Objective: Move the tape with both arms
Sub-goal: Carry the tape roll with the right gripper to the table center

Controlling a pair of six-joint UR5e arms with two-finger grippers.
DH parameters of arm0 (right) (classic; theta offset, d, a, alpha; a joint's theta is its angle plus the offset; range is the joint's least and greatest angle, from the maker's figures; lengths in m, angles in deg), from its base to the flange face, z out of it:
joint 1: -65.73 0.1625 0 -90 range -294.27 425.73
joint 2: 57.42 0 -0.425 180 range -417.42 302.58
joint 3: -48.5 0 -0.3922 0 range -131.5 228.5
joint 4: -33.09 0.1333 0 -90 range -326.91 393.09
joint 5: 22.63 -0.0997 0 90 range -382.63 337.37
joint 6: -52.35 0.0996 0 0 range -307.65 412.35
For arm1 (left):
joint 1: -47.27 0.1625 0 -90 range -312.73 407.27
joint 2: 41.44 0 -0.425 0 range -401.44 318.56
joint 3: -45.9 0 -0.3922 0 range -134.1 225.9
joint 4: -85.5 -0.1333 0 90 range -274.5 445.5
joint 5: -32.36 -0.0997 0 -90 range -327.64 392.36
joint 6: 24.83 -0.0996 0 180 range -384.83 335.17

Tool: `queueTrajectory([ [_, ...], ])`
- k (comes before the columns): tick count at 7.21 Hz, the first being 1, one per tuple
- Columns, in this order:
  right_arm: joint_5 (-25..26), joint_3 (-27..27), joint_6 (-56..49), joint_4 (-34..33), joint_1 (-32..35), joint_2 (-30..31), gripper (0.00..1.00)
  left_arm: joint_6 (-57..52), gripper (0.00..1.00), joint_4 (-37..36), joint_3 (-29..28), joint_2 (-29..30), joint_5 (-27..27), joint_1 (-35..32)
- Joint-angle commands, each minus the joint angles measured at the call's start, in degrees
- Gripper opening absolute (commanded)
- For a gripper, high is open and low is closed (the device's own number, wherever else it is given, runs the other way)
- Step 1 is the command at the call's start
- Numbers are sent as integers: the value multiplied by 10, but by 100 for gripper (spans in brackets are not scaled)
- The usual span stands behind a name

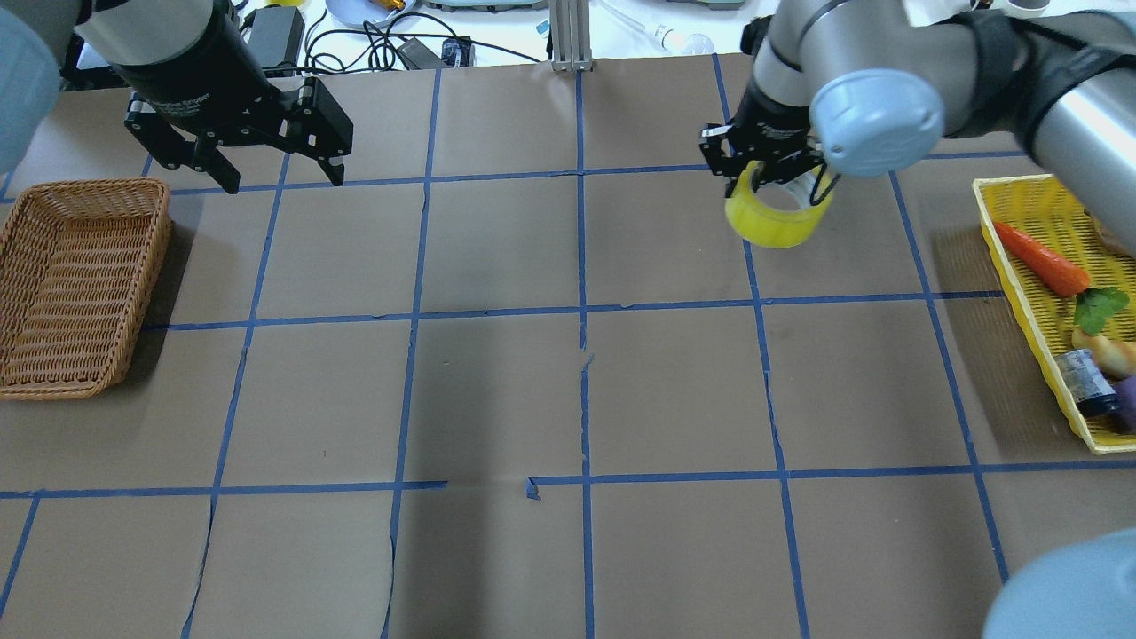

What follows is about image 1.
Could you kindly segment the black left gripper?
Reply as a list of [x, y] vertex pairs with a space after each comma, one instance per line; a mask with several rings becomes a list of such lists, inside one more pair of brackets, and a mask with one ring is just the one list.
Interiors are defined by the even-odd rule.
[[134, 92], [124, 126], [159, 165], [236, 194], [241, 174], [223, 149], [272, 146], [344, 185], [353, 122], [320, 78], [273, 85], [229, 1], [109, 1], [106, 15], [106, 60]]

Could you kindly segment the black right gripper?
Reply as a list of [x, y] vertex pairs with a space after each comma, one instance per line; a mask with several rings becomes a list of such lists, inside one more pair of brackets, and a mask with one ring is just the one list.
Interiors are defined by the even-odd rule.
[[709, 123], [699, 133], [699, 151], [716, 177], [730, 180], [730, 199], [754, 194], [761, 183], [786, 183], [807, 173], [808, 204], [819, 207], [840, 183], [840, 172], [822, 165], [810, 128], [804, 106], [779, 103], [763, 90], [747, 89], [730, 121]]

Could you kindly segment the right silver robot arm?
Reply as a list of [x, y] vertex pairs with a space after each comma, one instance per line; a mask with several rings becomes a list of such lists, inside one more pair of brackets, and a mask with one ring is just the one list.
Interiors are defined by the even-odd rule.
[[699, 133], [727, 193], [815, 169], [882, 177], [941, 140], [1009, 132], [1133, 248], [1133, 13], [978, 9], [917, 26], [901, 1], [783, 1], [741, 48], [738, 109]]

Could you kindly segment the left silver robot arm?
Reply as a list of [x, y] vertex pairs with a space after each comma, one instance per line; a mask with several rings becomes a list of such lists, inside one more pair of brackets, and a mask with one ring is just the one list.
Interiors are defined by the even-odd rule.
[[187, 167], [237, 193], [241, 175], [223, 149], [270, 146], [344, 183], [353, 122], [320, 78], [273, 85], [229, 1], [5, 1], [1, 28], [5, 174], [53, 109], [80, 38], [130, 85], [124, 126], [166, 169]]

